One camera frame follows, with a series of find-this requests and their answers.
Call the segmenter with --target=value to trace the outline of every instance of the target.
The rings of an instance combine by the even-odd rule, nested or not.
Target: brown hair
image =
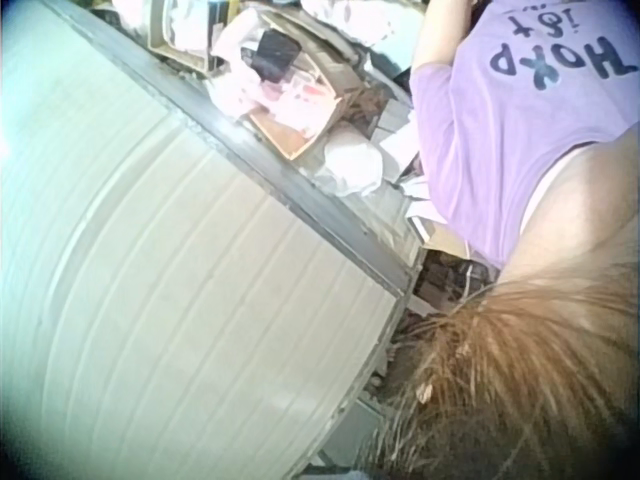
[[[411,332],[419,367],[360,467],[391,479],[594,473],[636,414],[633,237],[624,261],[592,253]]]

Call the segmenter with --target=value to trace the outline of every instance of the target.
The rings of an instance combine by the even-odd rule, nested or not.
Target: white corrugated panel
[[[4,419],[66,476],[282,478],[394,299],[45,7],[4,20]]]

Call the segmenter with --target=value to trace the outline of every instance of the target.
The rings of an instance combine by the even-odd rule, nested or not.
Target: clutter
[[[246,5],[254,6],[258,9],[269,9],[277,15],[283,17],[299,28],[306,30],[307,33],[314,35],[318,39],[327,43],[330,48],[335,50],[345,62],[349,65],[356,65],[360,61],[358,51],[349,43],[342,35],[326,25],[316,21],[307,12],[299,8],[273,8],[257,2],[246,2]]]
[[[324,160],[316,175],[333,179],[335,187],[331,193],[339,197],[352,193],[367,195],[382,182],[382,155],[346,122],[338,124],[329,134]]]
[[[212,53],[229,64],[237,82],[228,87],[233,97],[240,88],[259,105],[249,109],[250,120],[291,160],[334,124],[363,88],[351,67],[320,40],[269,10],[243,11],[223,30]],[[228,102],[222,103],[222,110],[230,110]]]

